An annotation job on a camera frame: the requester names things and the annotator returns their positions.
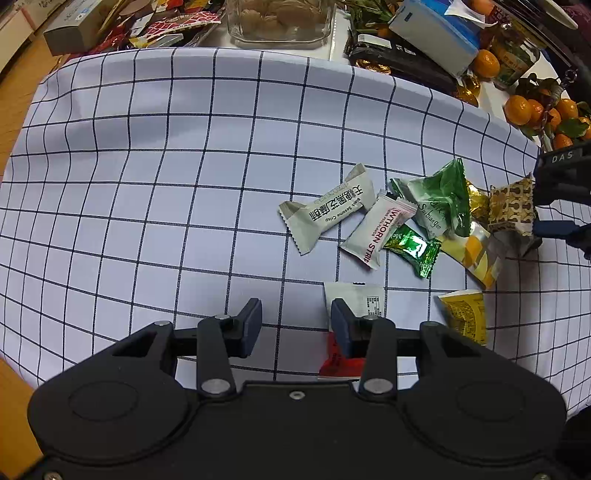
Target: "wooden floor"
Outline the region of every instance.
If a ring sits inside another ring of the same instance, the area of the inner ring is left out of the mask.
[[[0,472],[16,478],[41,451],[27,421],[33,389],[0,359]]]
[[[42,34],[17,54],[0,77],[0,173],[17,140],[37,85],[60,61]]]
[[[59,63],[42,34],[21,49],[0,76],[0,179],[37,85]],[[0,472],[16,478],[41,451],[27,421],[33,389],[0,359]]]

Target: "gold candy wrapper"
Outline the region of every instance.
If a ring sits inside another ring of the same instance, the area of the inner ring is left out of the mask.
[[[491,187],[490,232],[513,230],[531,236],[535,216],[533,184],[533,180],[526,177],[505,187]]]
[[[488,195],[478,190],[469,180],[466,180],[466,185],[468,186],[472,218],[484,224],[488,223]]]
[[[470,236],[458,236],[451,231],[438,237],[441,250],[491,288],[501,272],[505,261],[505,245],[494,238],[482,225],[472,221]]]
[[[439,295],[449,314],[450,327],[464,337],[486,345],[484,297],[479,290],[459,290]]]

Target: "candy wrapper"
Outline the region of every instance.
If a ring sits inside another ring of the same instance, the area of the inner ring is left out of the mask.
[[[326,309],[330,318],[330,307],[334,299],[343,299],[357,317],[384,314],[384,288],[378,285],[360,285],[346,282],[324,284]],[[320,368],[319,380],[356,380],[361,377],[365,358],[346,358],[339,349],[335,334],[327,338],[328,358]]]
[[[415,213],[415,204],[404,199],[392,200],[380,192],[374,206],[340,247],[376,270],[379,268],[379,251],[391,232]]]
[[[190,15],[179,15],[178,17],[168,18],[160,22],[151,24],[141,38],[145,42],[149,42],[160,35],[166,33],[173,33],[182,30],[189,30],[190,28],[199,27],[200,25],[209,25],[214,23],[221,23],[217,14],[211,12],[198,12]]]
[[[486,193],[478,190],[470,180],[466,180],[470,200],[470,215],[485,225],[488,223],[489,199]]]
[[[514,230],[530,236],[535,216],[533,191],[533,180],[529,177],[505,187],[491,187],[489,231]]]
[[[448,229],[459,236],[470,234],[470,204],[461,158],[430,177],[391,179],[390,184],[394,194],[418,205],[416,221],[429,238],[443,235]]]
[[[448,313],[451,328],[486,345],[486,315],[481,291],[459,290],[439,295],[439,299]]]
[[[505,261],[506,248],[482,225],[473,221],[467,238],[448,232],[438,240],[441,250],[460,262],[487,289],[495,284]]]
[[[408,261],[419,277],[429,278],[441,242],[435,238],[427,241],[409,226],[401,225],[388,239],[384,248],[396,252]]]
[[[369,210],[374,202],[374,184],[365,166],[358,163],[345,181],[326,195],[308,205],[283,202],[279,205],[279,213],[300,254],[304,255],[314,248],[322,232],[362,206]]]

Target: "green candy wrapper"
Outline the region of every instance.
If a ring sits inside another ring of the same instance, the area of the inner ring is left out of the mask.
[[[430,177],[391,179],[390,187],[395,195],[418,205],[415,220],[429,238],[450,228],[456,235],[470,235],[470,200],[461,158],[454,158]]]
[[[426,241],[412,228],[402,224],[388,239],[384,248],[396,252],[408,261],[419,277],[429,278],[439,253],[441,242],[436,239]]]

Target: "checkered tablecloth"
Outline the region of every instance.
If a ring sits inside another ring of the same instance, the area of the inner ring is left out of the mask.
[[[0,351],[37,385],[159,319],[177,328],[263,302],[240,382],[314,380],[326,357],[324,281],[383,286],[399,327],[443,321],[436,294],[480,288],[441,254],[431,280],[393,253],[368,271],[338,248],[361,211],[300,256],[277,213],[363,162],[376,190],[454,155],[478,188],[533,169],[505,122],[428,88],[326,61],[208,48],[73,60],[39,86],[0,187]],[[556,202],[541,219],[591,222]],[[586,405],[590,265],[563,241],[510,257],[485,293],[489,346]],[[195,360],[177,379],[194,386]],[[400,359],[400,386],[417,380]]]

